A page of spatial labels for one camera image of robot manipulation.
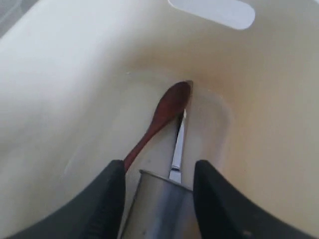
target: stainless steel cup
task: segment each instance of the stainless steel cup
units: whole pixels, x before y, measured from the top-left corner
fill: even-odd
[[[200,239],[192,191],[140,170],[141,178],[123,239]]]

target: brown wooden spoon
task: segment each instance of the brown wooden spoon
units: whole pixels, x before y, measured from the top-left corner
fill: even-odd
[[[148,143],[148,141],[158,133],[164,126],[170,123],[175,117],[180,115],[187,106],[191,94],[191,86],[188,82],[178,82],[170,87],[159,101],[153,115],[152,122],[138,144],[124,159],[125,172]]]

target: metal cylinder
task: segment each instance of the metal cylinder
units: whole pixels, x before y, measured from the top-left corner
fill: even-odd
[[[192,191],[151,172],[140,173],[121,238],[200,239]]]

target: cream plastic surface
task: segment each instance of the cream plastic surface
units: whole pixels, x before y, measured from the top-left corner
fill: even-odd
[[[41,0],[0,40],[0,237],[123,159],[175,81],[196,86],[183,181],[208,159],[252,201],[319,237],[319,5],[245,0],[235,30],[166,0]],[[167,176],[172,123],[127,176]]]

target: oval hole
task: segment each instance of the oval hole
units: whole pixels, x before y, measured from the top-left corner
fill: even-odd
[[[238,0],[168,0],[175,8],[237,30],[251,26],[255,10]]]

